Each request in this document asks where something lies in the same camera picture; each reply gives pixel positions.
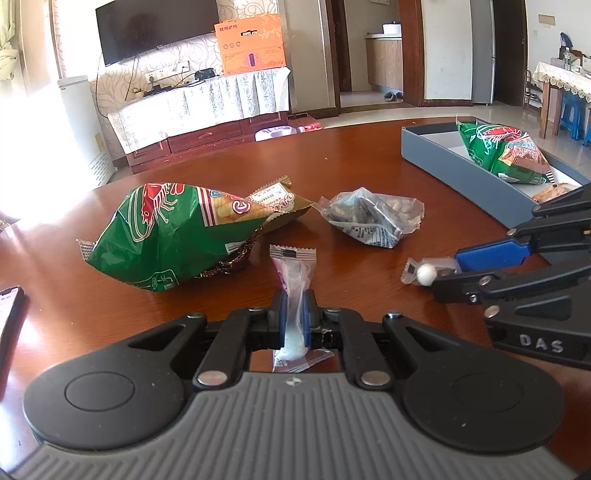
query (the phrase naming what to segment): red wooden cabinet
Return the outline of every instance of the red wooden cabinet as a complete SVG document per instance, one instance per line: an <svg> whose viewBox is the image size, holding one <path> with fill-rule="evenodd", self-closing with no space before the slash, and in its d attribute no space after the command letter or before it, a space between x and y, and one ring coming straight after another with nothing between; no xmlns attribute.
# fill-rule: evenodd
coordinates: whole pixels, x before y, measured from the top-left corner
<svg viewBox="0 0 591 480"><path fill-rule="evenodd" d="M265 113L169 137L127 154L127 161L131 170L138 173L169 162L190 160L206 151L254 142L256 132L279 125L287 125L287 112Z"/></svg>

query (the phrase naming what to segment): water bottle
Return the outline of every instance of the water bottle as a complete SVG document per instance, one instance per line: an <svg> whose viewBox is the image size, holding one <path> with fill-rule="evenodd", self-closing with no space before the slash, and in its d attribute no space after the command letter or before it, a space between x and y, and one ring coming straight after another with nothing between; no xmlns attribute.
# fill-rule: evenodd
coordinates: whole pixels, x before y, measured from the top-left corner
<svg viewBox="0 0 591 480"><path fill-rule="evenodd" d="M564 69L571 71L572 65L570 62L572 61L572 54L570 52L570 48L566 47L566 51L564 52Z"/></svg>

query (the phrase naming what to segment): television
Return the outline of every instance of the television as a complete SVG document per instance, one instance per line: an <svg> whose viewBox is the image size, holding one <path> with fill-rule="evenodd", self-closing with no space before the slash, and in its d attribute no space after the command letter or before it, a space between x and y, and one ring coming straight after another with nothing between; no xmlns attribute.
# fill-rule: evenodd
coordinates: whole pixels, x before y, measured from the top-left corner
<svg viewBox="0 0 591 480"><path fill-rule="evenodd" d="M105 65L215 31L216 0L115 0L96 9Z"/></svg>

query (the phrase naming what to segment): power outlet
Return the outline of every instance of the power outlet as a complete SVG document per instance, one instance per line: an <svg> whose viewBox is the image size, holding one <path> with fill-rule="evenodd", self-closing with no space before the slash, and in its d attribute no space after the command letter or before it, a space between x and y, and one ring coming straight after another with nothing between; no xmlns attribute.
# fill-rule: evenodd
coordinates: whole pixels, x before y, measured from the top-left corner
<svg viewBox="0 0 591 480"><path fill-rule="evenodd" d="M185 74L187 75L191 71L191 65L189 61L182 61L181 63L177 63L176 65L171 65L169 67L164 67L159 70L154 70L153 72L146 73L145 78L146 82L148 83L157 83L160 80L167 79L169 77L173 77L175 75Z"/></svg>

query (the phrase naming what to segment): tablecloth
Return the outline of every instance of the tablecloth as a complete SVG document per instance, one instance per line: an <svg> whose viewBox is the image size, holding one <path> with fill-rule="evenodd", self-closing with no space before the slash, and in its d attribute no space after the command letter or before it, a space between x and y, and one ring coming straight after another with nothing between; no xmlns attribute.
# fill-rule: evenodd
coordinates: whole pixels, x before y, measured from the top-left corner
<svg viewBox="0 0 591 480"><path fill-rule="evenodd" d="M591 102L591 79L576 72L539 62L532 77L537 82L550 82L551 85L573 92Z"/></svg>
<svg viewBox="0 0 591 480"><path fill-rule="evenodd" d="M135 100L108 117L125 153L202 128L289 110L287 67L215 77Z"/></svg>

